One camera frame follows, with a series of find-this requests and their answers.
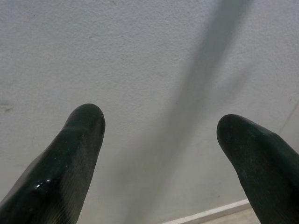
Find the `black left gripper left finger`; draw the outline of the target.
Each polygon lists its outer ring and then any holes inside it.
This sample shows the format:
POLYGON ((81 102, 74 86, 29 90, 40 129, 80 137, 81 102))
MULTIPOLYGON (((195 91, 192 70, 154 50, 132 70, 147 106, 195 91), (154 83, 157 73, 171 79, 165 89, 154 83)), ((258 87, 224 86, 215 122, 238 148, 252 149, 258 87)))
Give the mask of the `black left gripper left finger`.
POLYGON ((0 201, 0 224, 77 224, 105 126, 98 106, 77 107, 0 201))

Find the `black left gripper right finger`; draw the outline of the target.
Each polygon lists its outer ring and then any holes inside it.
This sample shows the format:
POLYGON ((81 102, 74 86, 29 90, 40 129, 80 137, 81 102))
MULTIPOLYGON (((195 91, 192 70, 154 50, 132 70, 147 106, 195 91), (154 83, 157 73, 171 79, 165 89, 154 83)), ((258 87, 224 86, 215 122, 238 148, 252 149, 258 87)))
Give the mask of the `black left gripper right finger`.
POLYGON ((299 224, 299 154, 279 135, 235 114, 217 140, 261 224, 299 224))

